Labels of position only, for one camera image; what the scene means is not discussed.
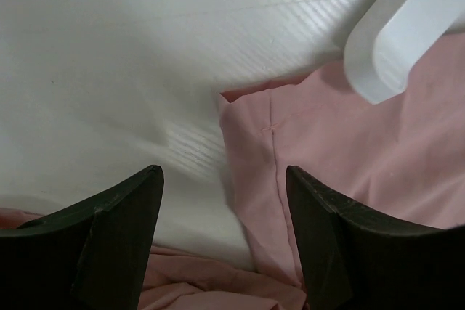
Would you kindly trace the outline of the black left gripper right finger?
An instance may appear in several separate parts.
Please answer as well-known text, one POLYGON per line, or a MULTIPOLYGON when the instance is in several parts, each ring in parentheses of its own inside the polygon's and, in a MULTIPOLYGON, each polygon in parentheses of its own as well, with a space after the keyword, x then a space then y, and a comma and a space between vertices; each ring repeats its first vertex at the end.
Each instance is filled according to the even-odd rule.
POLYGON ((464 228, 396 219, 297 166, 286 193, 311 309, 462 309, 464 228))

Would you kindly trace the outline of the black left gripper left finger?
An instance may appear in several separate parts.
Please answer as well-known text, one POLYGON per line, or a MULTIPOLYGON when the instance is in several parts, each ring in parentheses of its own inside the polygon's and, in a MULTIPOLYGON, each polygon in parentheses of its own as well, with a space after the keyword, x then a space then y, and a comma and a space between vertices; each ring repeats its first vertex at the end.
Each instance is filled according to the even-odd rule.
POLYGON ((3 309, 135 309, 163 195, 148 166, 79 203, 1 231, 3 309))

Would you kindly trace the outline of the pink trousers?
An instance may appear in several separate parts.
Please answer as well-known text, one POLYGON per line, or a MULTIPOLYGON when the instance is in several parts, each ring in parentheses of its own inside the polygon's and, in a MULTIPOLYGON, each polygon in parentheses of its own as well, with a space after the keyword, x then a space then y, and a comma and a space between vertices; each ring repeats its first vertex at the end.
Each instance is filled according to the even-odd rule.
MULTIPOLYGON (((396 219, 464 228, 463 34, 434 43, 406 92, 380 105, 350 89, 340 61, 220 100, 232 206, 255 270, 152 243, 135 309, 311 309, 286 193, 290 166, 396 219)), ((159 165, 121 154, 105 166, 111 181, 80 202, 148 166, 159 165)), ((42 216, 2 209, 1 231, 42 216)))

